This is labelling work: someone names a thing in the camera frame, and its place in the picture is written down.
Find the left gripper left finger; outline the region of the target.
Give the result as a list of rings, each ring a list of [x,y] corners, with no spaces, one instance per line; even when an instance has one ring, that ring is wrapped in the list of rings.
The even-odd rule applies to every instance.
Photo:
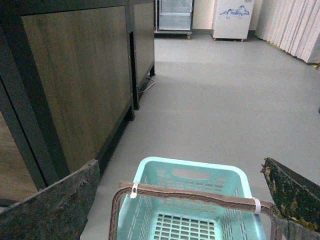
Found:
[[[77,171],[0,214],[2,240],[78,240],[88,222],[100,181],[99,163]]]

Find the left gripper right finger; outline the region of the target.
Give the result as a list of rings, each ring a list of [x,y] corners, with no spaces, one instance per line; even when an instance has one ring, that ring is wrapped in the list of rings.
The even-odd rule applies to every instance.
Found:
[[[277,227],[287,240],[320,238],[320,186],[271,157],[261,172],[274,205]]]

